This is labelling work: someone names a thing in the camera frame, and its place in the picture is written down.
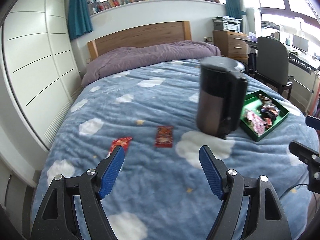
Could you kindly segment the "red white spicy snack packet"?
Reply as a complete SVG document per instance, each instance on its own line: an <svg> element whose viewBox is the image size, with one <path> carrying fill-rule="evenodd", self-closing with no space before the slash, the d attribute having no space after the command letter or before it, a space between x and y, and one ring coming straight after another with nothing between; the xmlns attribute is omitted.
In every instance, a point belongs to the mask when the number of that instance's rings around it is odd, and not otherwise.
<svg viewBox="0 0 320 240"><path fill-rule="evenodd" d="M123 138L118 138L112 141L107 157L111 155L111 153L117 146L121 146L124 149L124 151L127 152L127 149L129 148L129 144L131 140L132 140L132 137L123 137Z"/></svg>

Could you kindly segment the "dark red snack packet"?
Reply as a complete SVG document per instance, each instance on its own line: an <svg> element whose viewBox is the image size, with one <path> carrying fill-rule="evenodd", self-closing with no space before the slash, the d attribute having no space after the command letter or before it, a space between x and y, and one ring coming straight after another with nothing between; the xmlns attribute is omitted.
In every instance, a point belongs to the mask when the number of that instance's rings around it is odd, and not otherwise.
<svg viewBox="0 0 320 240"><path fill-rule="evenodd" d="M173 146L173 127L172 126L158 126L155 147L172 147Z"/></svg>

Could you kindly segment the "left teal curtain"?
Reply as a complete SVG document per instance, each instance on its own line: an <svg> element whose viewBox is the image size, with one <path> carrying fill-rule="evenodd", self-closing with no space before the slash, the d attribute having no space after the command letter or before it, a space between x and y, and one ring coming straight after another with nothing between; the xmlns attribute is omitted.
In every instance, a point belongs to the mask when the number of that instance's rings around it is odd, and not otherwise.
<svg viewBox="0 0 320 240"><path fill-rule="evenodd" d="M91 33L93 26L87 0L69 0L68 32L70 40Z"/></svg>

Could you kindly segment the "grey printer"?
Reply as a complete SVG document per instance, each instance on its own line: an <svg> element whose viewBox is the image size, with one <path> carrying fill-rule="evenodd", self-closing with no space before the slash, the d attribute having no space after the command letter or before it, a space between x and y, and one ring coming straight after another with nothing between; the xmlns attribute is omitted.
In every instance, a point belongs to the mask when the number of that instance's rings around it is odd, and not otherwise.
<svg viewBox="0 0 320 240"><path fill-rule="evenodd" d="M240 33L242 18L232 18L228 16L216 16L212 19L215 31L233 31Z"/></svg>

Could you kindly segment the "white wardrobe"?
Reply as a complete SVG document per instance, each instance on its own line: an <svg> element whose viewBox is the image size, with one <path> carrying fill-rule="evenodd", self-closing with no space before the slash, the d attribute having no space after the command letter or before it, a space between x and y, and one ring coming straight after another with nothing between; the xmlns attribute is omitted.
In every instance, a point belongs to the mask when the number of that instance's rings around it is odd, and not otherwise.
<svg viewBox="0 0 320 240"><path fill-rule="evenodd" d="M50 148L81 92L65 0L18 0L3 25L5 71L27 123Z"/></svg>

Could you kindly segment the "small red candy packet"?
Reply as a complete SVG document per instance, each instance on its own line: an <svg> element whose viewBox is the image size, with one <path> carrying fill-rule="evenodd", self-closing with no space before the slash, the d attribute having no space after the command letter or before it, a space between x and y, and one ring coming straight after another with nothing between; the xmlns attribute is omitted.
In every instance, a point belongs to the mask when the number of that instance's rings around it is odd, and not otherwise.
<svg viewBox="0 0 320 240"><path fill-rule="evenodd" d="M269 129L273 125L271 118L264 118L264 121L266 122L265 126L267 129Z"/></svg>

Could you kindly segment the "blue cloud blanket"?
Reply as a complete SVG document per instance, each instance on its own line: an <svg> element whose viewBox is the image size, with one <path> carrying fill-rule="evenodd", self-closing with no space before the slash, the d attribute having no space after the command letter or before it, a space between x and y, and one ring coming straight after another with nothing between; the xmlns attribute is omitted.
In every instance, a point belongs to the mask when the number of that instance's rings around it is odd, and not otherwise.
<svg viewBox="0 0 320 240"><path fill-rule="evenodd" d="M170 61L124 71L86 86L58 130L35 193L36 214L57 174L79 176L94 168L112 141L132 137L111 193L102 202L119 239L205 239L221 201L212 194L199 162L199 149L243 176L267 176L298 238L308 221L313 194L307 166L289 150L298 141L318 150L316 131L301 111L266 85L249 77L248 92L262 90L289 115L259 142L242 129L216 138L199 131L198 60ZM158 126L173 127L173 146L155 147Z"/></svg>

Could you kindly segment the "pink cartoon snack packet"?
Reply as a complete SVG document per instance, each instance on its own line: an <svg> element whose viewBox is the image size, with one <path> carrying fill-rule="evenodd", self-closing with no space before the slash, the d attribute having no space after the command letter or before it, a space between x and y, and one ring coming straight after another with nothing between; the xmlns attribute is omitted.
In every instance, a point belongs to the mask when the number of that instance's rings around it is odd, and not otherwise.
<svg viewBox="0 0 320 240"><path fill-rule="evenodd" d="M257 135L261 136L265 132L267 122L264 121L259 115L251 110L247 110L245 117L248 120L249 125L251 126L253 131L257 133Z"/></svg>

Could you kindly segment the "computer monitor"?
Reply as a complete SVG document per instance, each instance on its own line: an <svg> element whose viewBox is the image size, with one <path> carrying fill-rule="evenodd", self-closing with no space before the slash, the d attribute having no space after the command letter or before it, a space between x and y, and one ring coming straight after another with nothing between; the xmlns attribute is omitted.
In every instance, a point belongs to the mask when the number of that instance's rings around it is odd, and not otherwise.
<svg viewBox="0 0 320 240"><path fill-rule="evenodd" d="M300 37L298 35L293 35L292 46L293 48L307 53L309 48L309 41L306 38Z"/></svg>

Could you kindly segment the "brown chocolate snack packet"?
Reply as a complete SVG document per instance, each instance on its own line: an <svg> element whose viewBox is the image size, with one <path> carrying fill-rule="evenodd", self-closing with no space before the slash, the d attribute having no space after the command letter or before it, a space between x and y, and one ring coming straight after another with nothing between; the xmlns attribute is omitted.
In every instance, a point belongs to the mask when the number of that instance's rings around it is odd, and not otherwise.
<svg viewBox="0 0 320 240"><path fill-rule="evenodd" d="M263 107L267 107L267 106L272 106L273 105L272 100L270 98L262 95L262 94L259 94L259 99L260 99Z"/></svg>

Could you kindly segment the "wooden drawer cabinet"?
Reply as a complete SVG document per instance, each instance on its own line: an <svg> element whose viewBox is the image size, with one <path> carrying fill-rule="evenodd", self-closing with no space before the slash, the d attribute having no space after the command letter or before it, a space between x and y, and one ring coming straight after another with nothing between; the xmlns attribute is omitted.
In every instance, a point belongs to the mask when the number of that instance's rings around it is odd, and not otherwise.
<svg viewBox="0 0 320 240"><path fill-rule="evenodd" d="M247 35L233 31L213 31L213 43L220 49L221 55L248 63Z"/></svg>

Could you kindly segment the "brown black electric kettle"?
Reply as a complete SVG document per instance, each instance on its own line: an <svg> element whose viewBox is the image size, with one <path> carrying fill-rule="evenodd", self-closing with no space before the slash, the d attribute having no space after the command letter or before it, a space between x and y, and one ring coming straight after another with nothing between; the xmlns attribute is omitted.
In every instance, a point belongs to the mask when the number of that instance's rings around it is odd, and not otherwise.
<svg viewBox="0 0 320 240"><path fill-rule="evenodd" d="M200 61L200 93L196 124L221 139L236 130L247 91L244 65L234 59L211 56Z"/></svg>

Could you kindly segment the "wooden headboard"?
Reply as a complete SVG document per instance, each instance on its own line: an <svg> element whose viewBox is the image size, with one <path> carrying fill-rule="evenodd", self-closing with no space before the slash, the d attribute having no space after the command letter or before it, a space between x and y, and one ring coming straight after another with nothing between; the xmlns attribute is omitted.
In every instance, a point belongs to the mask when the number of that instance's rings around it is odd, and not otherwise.
<svg viewBox="0 0 320 240"><path fill-rule="evenodd" d="M143 48L164 43L190 41L189 21L162 22L121 30L87 43L90 59L121 47Z"/></svg>

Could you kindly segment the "dark grey chair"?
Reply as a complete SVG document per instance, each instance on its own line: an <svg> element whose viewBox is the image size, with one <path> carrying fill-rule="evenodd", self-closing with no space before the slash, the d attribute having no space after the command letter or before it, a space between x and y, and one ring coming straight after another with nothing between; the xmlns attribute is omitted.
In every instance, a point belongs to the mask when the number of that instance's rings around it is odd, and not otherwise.
<svg viewBox="0 0 320 240"><path fill-rule="evenodd" d="M278 94L287 90L287 100L293 87L289 80L289 52L276 38L261 36L257 40L257 62L254 78L276 87Z"/></svg>

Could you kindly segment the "purple duvet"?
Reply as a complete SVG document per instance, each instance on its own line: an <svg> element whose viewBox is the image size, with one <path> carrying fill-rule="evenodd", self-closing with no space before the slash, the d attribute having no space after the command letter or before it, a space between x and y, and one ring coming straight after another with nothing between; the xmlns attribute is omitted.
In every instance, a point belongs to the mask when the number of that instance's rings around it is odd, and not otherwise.
<svg viewBox="0 0 320 240"><path fill-rule="evenodd" d="M206 42L180 41L143 48L121 47L104 53L87 65L81 85L87 85L113 74L172 60L221 56L215 45Z"/></svg>

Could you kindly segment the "wall power socket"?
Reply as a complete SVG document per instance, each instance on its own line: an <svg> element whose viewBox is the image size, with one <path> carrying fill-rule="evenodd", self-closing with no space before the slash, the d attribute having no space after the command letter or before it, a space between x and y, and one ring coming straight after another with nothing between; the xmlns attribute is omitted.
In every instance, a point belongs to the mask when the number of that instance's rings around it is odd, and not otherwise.
<svg viewBox="0 0 320 240"><path fill-rule="evenodd" d="M212 37L204 37L204 42L212 42L213 38Z"/></svg>

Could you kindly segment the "green tray box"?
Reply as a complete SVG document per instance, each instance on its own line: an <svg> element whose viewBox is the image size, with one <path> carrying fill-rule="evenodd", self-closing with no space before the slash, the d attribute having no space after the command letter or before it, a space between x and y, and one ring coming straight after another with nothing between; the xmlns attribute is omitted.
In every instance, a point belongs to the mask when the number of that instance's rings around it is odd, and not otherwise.
<svg viewBox="0 0 320 240"><path fill-rule="evenodd" d="M260 112L262 103L259 99L259 94L262 94L272 100L274 106L279 109L279 115L276 120L272 120L273 125L269 129L265 129L265 132L259 136L248 123L248 120L245 117L246 111L251 110L257 115L259 115L262 119L268 118L268 116L264 115ZM274 131L289 115L289 111L282 106L279 102L277 102L272 96L268 95L267 93L263 92L262 90L257 90L255 92L249 93L245 96L242 112L240 115L240 127L247 133L247 135L254 141L258 142L267 135L269 135L272 131Z"/></svg>

